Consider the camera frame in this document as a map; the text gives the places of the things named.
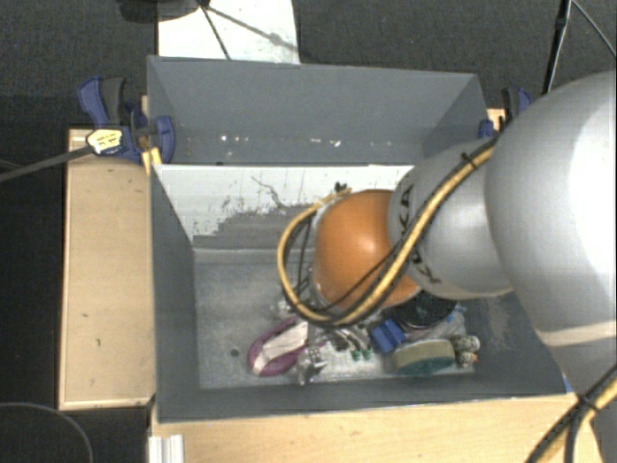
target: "white object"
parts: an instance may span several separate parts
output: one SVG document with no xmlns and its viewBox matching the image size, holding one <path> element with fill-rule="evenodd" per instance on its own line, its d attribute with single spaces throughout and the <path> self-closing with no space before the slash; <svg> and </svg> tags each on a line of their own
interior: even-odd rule
<svg viewBox="0 0 617 463">
<path fill-rule="evenodd" d="M 299 64 L 291 0 L 160 2 L 158 54 Z"/>
<path fill-rule="evenodd" d="M 184 463 L 184 439 L 176 434 L 169 438 L 148 438 L 148 463 Z"/>
</svg>

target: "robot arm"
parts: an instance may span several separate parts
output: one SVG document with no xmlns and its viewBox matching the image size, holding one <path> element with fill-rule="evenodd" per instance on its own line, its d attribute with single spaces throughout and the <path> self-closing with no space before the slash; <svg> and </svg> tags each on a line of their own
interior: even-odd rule
<svg viewBox="0 0 617 463">
<path fill-rule="evenodd" d="M 614 180 L 613 71 L 542 97 L 496 141 L 423 160 L 388 207 L 376 191 L 332 203 L 317 225 L 317 309 L 297 299 L 284 273 L 286 236 L 310 222 L 310 209 L 279 248 L 285 295 L 300 316 L 333 328 L 420 288 L 459 301 L 514 290 L 571 386 L 586 393 L 617 359 Z M 594 420 L 605 461 L 617 454 L 615 405 Z"/>
<path fill-rule="evenodd" d="M 401 181 L 390 203 L 392 241 L 472 148 L 425 160 Z M 615 72 L 556 90 L 510 124 L 490 161 L 442 206 L 408 274 L 456 300 L 513 288 L 579 394 L 613 368 Z M 604 460 L 614 461 L 617 402 L 598 414 L 594 429 Z"/>
</svg>

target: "yellow cable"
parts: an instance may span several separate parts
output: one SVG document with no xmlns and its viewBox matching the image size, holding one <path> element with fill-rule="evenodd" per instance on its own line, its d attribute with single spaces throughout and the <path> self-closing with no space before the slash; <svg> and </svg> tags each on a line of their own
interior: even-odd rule
<svg viewBox="0 0 617 463">
<path fill-rule="evenodd" d="M 375 286 L 375 289 L 373 289 L 372 293 L 368 297 L 366 297 L 366 300 L 362 302 L 357 309 L 338 319 L 335 322 L 335 325 L 339 326 L 354 321 L 354 319 L 360 317 L 363 313 L 370 310 L 371 307 L 373 307 L 377 302 L 379 302 L 388 287 L 392 286 L 392 282 L 394 281 L 396 274 L 407 261 L 410 252 L 414 249 L 414 246 L 416 245 L 417 240 L 421 237 L 424 228 L 429 224 L 431 218 L 437 212 L 445 198 L 458 185 L 460 185 L 460 183 L 465 178 L 467 178 L 467 176 L 471 174 L 471 172 L 473 172 L 477 169 L 477 167 L 485 163 L 491 157 L 492 153 L 493 148 L 483 150 L 480 154 L 474 157 L 469 164 L 465 165 L 448 182 L 446 182 L 443 187 L 441 187 L 441 189 L 433 195 L 433 197 L 431 197 L 426 208 L 424 209 L 422 214 L 420 214 L 416 225 L 405 240 L 403 247 L 394 259 L 394 262 L 390 266 L 388 272 L 384 275 L 384 278 L 377 284 L 377 286 Z"/>
<path fill-rule="evenodd" d="M 426 226 L 431 221 L 431 218 L 435 215 L 435 213 L 440 208 L 440 205 L 443 203 L 445 198 L 454 190 L 458 185 L 461 184 L 465 178 L 467 178 L 474 170 L 476 170 L 480 165 L 484 164 L 493 153 L 493 147 L 487 148 L 477 154 L 474 158 L 469 160 L 469 163 L 461 168 L 450 180 L 448 180 L 441 188 L 434 194 L 431 199 L 428 201 L 424 211 L 420 214 L 414 228 L 408 235 L 405 240 L 400 252 L 394 259 L 394 262 L 390 266 L 388 272 L 384 275 L 381 281 L 375 286 L 371 294 L 366 297 L 366 299 L 358 306 L 354 311 L 344 315 L 343 317 L 337 319 L 334 323 L 336 326 L 342 326 L 348 323 L 353 322 L 356 318 L 360 317 L 363 313 L 370 310 L 377 304 L 384 293 L 388 289 L 389 286 L 392 286 L 392 282 L 394 281 L 395 276 L 398 274 L 400 269 L 405 264 L 410 252 L 413 250 L 416 242 L 421 237 L 422 232 L 426 228 Z M 339 195 L 343 195 L 345 193 L 349 193 L 350 191 L 343 191 L 337 194 L 332 194 L 321 201 L 317 202 L 314 206 L 310 207 L 306 211 L 302 212 L 298 216 L 296 216 L 291 223 L 287 226 L 285 231 L 283 232 L 281 239 L 279 241 L 279 248 L 277 252 L 277 267 L 279 270 L 279 277 L 281 279 L 282 287 L 285 291 L 285 295 L 287 296 L 289 302 L 292 307 L 296 309 L 302 316 L 307 319 L 310 319 L 314 322 L 331 322 L 332 318 L 329 315 L 325 315 L 322 313 L 318 313 L 311 309 L 310 307 L 304 305 L 300 298 L 296 295 L 293 290 L 291 283 L 287 278 L 287 273 L 285 271 L 284 266 L 284 248 L 286 242 L 289 238 L 289 235 L 295 230 L 295 228 L 306 218 L 314 214 L 321 206 L 329 203 L 334 198 Z"/>
<path fill-rule="evenodd" d="M 596 407 L 599 410 L 602 410 L 608 403 L 610 403 L 617 396 L 617 377 L 612 379 L 604 389 L 602 393 L 598 396 L 596 400 Z M 585 416 L 580 421 L 580 426 L 583 427 L 586 423 L 590 423 L 591 420 L 597 415 L 597 412 L 593 410 L 589 410 Z M 568 427 L 569 425 L 565 425 L 561 428 L 559 435 L 554 438 L 554 440 L 547 446 L 542 455 L 538 458 L 537 463 L 547 463 L 549 462 L 558 452 L 562 449 L 566 444 L 566 439 L 568 437 Z"/>
<path fill-rule="evenodd" d="M 293 220 L 291 220 L 291 223 L 287 225 L 287 228 L 284 230 L 284 232 L 282 233 L 281 239 L 279 240 L 279 248 L 277 249 L 277 268 L 279 270 L 279 278 L 281 279 L 281 285 L 285 291 L 285 295 L 291 302 L 291 305 L 296 310 L 298 310 L 303 316 L 305 316 L 306 318 L 310 318 L 317 322 L 326 322 L 326 321 L 331 320 L 331 318 L 329 315 L 317 313 L 316 311 L 307 307 L 300 301 L 300 298 L 298 298 L 298 296 L 294 292 L 293 286 L 291 285 L 291 283 L 289 282 L 289 279 L 287 278 L 287 272 L 285 270 L 285 263 L 284 263 L 284 249 L 285 249 L 287 240 L 289 239 L 289 235 L 291 235 L 291 233 L 298 227 L 298 225 L 300 225 L 300 223 L 302 223 L 304 220 L 306 220 L 307 218 L 312 216 L 314 213 L 316 213 L 320 207 L 324 206 L 330 201 L 333 201 L 334 199 L 337 199 L 338 197 L 341 197 L 349 193 L 351 193 L 351 189 L 348 188 L 345 190 L 341 190 L 340 192 L 330 194 L 329 196 L 326 196 L 320 201 L 317 201 L 309 209 L 301 212 L 298 216 L 296 216 Z"/>
</svg>

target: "green component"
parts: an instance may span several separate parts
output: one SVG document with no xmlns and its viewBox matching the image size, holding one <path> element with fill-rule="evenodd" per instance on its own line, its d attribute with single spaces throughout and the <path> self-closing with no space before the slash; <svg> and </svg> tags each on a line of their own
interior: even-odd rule
<svg viewBox="0 0 617 463">
<path fill-rule="evenodd" d="M 422 340 L 401 345 L 392 359 L 400 373 L 419 377 L 454 365 L 456 354 L 449 340 Z"/>
</svg>

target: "orange object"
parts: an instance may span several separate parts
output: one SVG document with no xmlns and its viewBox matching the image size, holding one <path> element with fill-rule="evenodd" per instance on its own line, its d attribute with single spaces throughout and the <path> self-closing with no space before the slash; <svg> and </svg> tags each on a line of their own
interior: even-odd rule
<svg viewBox="0 0 617 463">
<path fill-rule="evenodd" d="M 389 190 L 357 192 L 323 214 L 317 226 L 312 279 L 328 302 L 340 299 L 389 253 L 387 220 L 391 194 Z M 337 305 L 342 309 L 353 305 L 377 278 L 381 267 Z M 418 285 L 405 275 L 382 307 L 398 305 L 418 292 Z"/>
</svg>

